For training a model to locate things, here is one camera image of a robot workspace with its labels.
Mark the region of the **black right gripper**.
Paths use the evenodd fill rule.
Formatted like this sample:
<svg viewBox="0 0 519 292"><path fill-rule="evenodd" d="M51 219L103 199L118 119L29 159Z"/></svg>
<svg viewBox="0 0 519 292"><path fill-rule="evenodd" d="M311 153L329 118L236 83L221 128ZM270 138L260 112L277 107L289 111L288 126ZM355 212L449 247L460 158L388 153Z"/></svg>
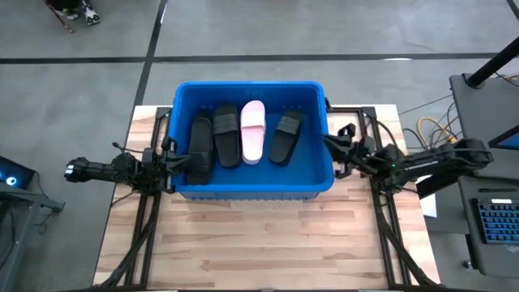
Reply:
<svg viewBox="0 0 519 292"><path fill-rule="evenodd" d="M375 173L375 168L367 163L370 159L376 160L374 139L362 136L360 140L354 141L355 134L356 126L349 123L338 130L337 136L324 136L324 143L332 159L340 164L340 169L335 170L335 178L346 178L353 169L359 170L361 175Z"/></svg>

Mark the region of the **grey desk top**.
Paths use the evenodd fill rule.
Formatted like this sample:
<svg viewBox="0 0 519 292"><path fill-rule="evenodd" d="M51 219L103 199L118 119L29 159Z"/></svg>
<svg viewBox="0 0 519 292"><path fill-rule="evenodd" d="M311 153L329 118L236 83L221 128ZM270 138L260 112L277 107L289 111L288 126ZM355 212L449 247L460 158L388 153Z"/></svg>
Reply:
<svg viewBox="0 0 519 292"><path fill-rule="evenodd" d="M463 75L453 75L449 83L463 136L482 141L494 159L476 174L519 180L519 151L488 145L490 140L519 124L519 80L489 78L480 88L471 88Z"/></svg>

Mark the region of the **dark grey side desk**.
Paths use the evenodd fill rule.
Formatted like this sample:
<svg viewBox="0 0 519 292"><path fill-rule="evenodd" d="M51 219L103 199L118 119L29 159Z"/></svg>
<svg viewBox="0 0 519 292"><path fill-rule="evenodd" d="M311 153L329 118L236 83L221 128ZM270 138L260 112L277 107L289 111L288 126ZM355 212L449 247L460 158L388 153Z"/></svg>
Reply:
<svg viewBox="0 0 519 292"><path fill-rule="evenodd" d="M60 213L65 204L3 182L0 182L0 203L6 204L7 219L6 249L0 251L0 292L11 292L40 209Z"/></svg>

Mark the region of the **black pole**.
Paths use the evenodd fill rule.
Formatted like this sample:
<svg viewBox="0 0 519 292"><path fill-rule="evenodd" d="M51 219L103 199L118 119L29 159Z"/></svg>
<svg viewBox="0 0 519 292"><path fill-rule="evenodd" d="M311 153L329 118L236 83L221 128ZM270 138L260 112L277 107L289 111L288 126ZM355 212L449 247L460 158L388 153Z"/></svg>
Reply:
<svg viewBox="0 0 519 292"><path fill-rule="evenodd" d="M519 36L502 49L496 56L470 76L465 75L465 83L471 88L479 88L490 76L519 55Z"/></svg>

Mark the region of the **laptop blue screen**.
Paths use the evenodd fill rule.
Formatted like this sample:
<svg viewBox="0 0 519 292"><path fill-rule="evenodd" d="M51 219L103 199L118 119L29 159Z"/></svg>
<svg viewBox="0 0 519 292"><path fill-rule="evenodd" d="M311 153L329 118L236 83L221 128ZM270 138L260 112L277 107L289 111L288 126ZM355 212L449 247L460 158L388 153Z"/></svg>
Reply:
<svg viewBox="0 0 519 292"><path fill-rule="evenodd" d="M519 124L488 142L490 148L519 151Z"/></svg>

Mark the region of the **grey keyboard desk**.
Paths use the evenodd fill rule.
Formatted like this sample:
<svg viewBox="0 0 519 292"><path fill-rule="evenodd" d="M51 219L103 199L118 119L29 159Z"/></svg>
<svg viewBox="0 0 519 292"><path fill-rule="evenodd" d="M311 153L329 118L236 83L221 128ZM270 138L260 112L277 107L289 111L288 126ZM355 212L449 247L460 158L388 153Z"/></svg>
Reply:
<svg viewBox="0 0 519 292"><path fill-rule="evenodd" d="M463 176L458 179L458 186L469 228L472 264L486 276L519 279L519 245L484 243L470 203L482 198L519 200L519 182Z"/></svg>

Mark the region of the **white paper sheet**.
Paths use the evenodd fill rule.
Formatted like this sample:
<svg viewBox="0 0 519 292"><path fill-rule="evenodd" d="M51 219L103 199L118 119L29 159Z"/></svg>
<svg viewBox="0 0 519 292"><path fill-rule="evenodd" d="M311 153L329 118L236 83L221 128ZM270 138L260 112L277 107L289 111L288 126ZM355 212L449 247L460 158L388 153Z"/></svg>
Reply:
<svg viewBox="0 0 519 292"><path fill-rule="evenodd" d="M437 206L435 193L420 199L422 213L425 217L437 218Z"/></svg>

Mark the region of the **person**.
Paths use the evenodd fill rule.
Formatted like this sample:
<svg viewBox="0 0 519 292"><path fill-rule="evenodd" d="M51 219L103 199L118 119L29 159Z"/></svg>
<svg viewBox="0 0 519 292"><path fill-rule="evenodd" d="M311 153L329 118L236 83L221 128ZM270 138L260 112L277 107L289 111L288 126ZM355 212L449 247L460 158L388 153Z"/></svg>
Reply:
<svg viewBox="0 0 519 292"><path fill-rule="evenodd" d="M43 0L43 2L69 33L73 33L74 30L64 19L76 20L83 15L88 26L101 22L101 17L95 12L90 0Z"/></svg>

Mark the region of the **black device blue light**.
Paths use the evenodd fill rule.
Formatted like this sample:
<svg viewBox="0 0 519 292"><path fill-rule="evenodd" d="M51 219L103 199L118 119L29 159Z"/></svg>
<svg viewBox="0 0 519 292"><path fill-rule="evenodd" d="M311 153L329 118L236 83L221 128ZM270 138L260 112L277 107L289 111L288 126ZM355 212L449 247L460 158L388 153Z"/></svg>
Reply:
<svg viewBox="0 0 519 292"><path fill-rule="evenodd" d="M26 190L35 173L35 170L0 156L0 183Z"/></svg>

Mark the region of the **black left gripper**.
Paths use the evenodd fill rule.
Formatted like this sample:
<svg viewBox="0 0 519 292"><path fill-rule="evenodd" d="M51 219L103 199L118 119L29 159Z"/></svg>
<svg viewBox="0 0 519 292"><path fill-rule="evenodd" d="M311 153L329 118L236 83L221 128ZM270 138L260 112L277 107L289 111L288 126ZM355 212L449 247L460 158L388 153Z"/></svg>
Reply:
<svg viewBox="0 0 519 292"><path fill-rule="evenodd" d="M161 142L161 152L158 155L157 166L160 170L159 177L155 182L156 191L175 191L173 183L173 165L183 165L190 160L190 155L175 154L176 143L170 137L166 137Z"/></svg>

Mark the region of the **black rubber slide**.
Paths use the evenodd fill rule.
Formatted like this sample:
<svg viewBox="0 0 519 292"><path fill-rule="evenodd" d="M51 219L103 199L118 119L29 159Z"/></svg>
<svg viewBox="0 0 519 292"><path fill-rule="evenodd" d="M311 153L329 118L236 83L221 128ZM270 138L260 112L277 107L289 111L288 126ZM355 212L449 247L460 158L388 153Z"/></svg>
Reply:
<svg viewBox="0 0 519 292"><path fill-rule="evenodd" d="M207 185L215 161L210 118L199 116L193 121L187 154L190 156L186 171L187 184Z"/></svg>
<svg viewBox="0 0 519 292"><path fill-rule="evenodd" d="M273 134L269 160L287 166L301 135L304 115L299 109L288 109L281 116Z"/></svg>
<svg viewBox="0 0 519 292"><path fill-rule="evenodd" d="M241 164L240 130L238 111L233 104L219 106L213 115L213 137L217 155L225 168L236 168Z"/></svg>

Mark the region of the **pink rubber slide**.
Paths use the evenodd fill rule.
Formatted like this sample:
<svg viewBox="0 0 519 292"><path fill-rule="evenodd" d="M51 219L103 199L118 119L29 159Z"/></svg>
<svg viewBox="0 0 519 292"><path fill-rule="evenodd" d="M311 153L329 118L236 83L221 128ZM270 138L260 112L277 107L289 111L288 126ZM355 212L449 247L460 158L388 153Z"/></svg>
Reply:
<svg viewBox="0 0 519 292"><path fill-rule="evenodd" d="M240 115L242 159L248 165L258 164L263 156L266 118L264 103L249 101Z"/></svg>

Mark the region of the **backlit keyboard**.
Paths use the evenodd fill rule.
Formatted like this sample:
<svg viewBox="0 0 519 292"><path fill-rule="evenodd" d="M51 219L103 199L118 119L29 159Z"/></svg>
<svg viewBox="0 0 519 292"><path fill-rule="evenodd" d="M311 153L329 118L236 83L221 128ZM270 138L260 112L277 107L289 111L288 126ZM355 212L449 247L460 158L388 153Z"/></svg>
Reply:
<svg viewBox="0 0 519 292"><path fill-rule="evenodd" d="M484 243L519 245L519 200L482 198L470 203Z"/></svg>

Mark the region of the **blue plastic bin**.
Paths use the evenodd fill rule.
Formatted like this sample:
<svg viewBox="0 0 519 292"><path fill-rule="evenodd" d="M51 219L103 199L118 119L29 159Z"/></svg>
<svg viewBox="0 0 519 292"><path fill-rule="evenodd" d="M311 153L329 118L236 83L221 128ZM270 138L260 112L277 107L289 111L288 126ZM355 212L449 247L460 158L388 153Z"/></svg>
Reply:
<svg viewBox="0 0 519 292"><path fill-rule="evenodd" d="M213 137L214 168L207 185L189 185L186 171L173 177L176 192L189 200L310 200L333 183L332 158L324 145L328 134L324 91L313 81L191 81L175 93L169 137L179 155L188 155L191 125L199 117L213 119L215 110L233 104L240 115L249 101L264 103L266 132L263 156L248 165L241 158L236 168L221 165ZM269 160L276 126L286 110L301 110L301 135L287 166ZM240 131L242 155L242 138Z"/></svg>

